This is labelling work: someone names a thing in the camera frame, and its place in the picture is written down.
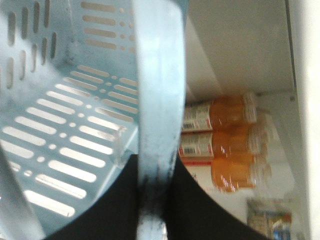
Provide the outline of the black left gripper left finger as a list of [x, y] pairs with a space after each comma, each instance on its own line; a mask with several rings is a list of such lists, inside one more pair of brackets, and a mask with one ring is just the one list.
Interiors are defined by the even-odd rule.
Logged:
[[138, 156], [130, 156], [111, 187], [88, 210], [48, 240], [135, 240], [138, 224]]

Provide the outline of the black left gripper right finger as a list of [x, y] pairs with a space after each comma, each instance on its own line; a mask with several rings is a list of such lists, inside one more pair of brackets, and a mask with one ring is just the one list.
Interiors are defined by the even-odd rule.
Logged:
[[169, 240], [266, 240], [229, 212], [197, 184], [176, 158], [163, 218]]

